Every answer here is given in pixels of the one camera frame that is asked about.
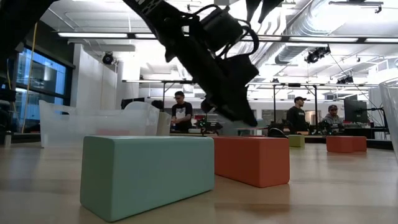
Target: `orange foam block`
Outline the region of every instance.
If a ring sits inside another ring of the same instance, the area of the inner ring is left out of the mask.
[[[366,152],[366,137],[363,136],[327,136],[328,152]]]
[[[255,187],[290,180],[289,140],[214,137],[215,173]]]

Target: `man in baseball cap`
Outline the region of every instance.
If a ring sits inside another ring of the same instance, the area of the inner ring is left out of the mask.
[[[322,119],[330,125],[343,124],[343,120],[337,115],[338,108],[336,105],[330,105],[328,108],[329,113]]]
[[[287,111],[286,120],[289,123],[291,134],[297,131],[308,131],[307,123],[305,122],[305,112],[301,109],[304,106],[306,98],[298,96],[294,98],[294,106]]]

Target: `foam block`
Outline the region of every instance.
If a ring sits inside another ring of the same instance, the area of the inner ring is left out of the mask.
[[[290,147],[305,147],[305,136],[300,134],[289,135],[289,146]]]
[[[289,141],[282,138],[214,137],[217,175],[256,187],[290,179]]]
[[[89,136],[81,204],[114,222],[214,188],[212,138]]]
[[[327,136],[328,152],[351,153],[366,152],[366,137],[363,136]]]

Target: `spotlight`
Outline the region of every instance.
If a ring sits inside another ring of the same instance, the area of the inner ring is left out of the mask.
[[[348,84],[348,83],[354,83],[354,78],[351,75],[339,78],[336,84]]]
[[[112,52],[106,52],[104,57],[102,58],[102,62],[105,65],[112,65],[114,63],[114,57]]]
[[[307,63],[316,63],[320,59],[324,58],[325,55],[330,54],[330,48],[327,47],[318,47],[314,51],[309,51],[308,56],[304,58]]]

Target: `baseball cap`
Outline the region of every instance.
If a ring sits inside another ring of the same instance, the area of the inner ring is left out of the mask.
[[[306,98],[302,98],[301,96],[298,96],[298,97],[294,98],[294,103],[295,103],[297,100],[306,101],[307,99],[306,99]]]
[[[328,108],[328,111],[330,111],[330,110],[337,110],[337,109],[338,109],[338,108],[337,108],[336,105],[330,105],[329,108]]]

